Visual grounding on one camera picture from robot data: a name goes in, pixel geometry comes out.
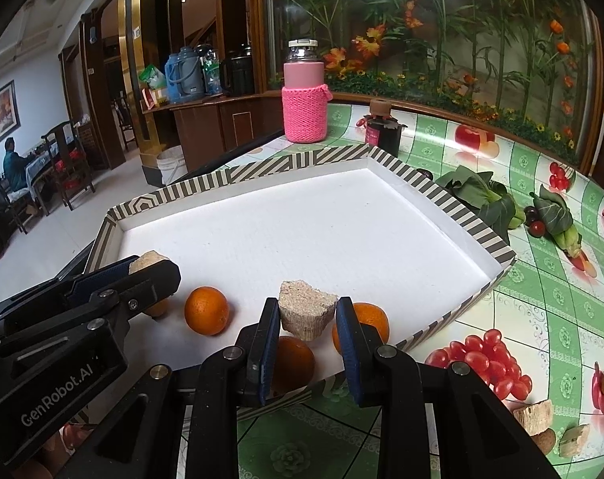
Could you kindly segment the person's left hand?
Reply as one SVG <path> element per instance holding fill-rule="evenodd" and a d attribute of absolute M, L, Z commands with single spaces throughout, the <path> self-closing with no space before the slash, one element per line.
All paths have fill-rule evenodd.
<path fill-rule="evenodd" d="M 65 424 L 42 448 L 12 473 L 13 478 L 52 479 L 82 445 L 95 424 Z"/>

